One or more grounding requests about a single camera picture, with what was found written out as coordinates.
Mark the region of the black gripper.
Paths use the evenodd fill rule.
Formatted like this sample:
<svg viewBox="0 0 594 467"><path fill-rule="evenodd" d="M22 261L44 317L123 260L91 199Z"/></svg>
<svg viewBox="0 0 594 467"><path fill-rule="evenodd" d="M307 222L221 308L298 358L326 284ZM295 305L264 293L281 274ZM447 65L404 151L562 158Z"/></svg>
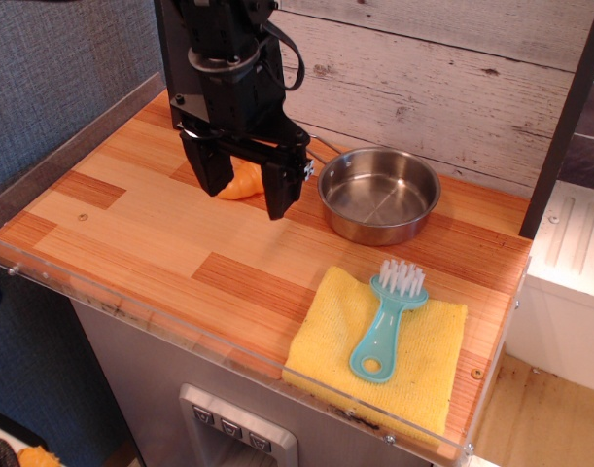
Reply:
<svg viewBox="0 0 594 467"><path fill-rule="evenodd" d="M302 83L302 60L290 86L278 41L252 41L227 54L190 49L188 59L201 94L177 94L170 104L200 187L218 195L234 177L237 156L262 168L268 216L283 218L313 171L305 152L310 137L284 111L286 93Z"/></svg>

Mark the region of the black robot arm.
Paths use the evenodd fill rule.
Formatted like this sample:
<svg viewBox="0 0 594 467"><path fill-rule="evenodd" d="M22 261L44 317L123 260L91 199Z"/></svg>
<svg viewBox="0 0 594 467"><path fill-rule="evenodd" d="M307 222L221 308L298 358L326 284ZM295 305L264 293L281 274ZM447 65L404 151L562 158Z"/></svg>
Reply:
<svg viewBox="0 0 594 467"><path fill-rule="evenodd" d="M177 2L201 97L179 93L170 100L200 187L214 197L234 178L233 157L252 162L261 169L272 220L299 200L313 172L310 137L284 112L286 94L302 85L305 66L286 83L281 49L297 45L270 21L277 8L274 1Z"/></svg>

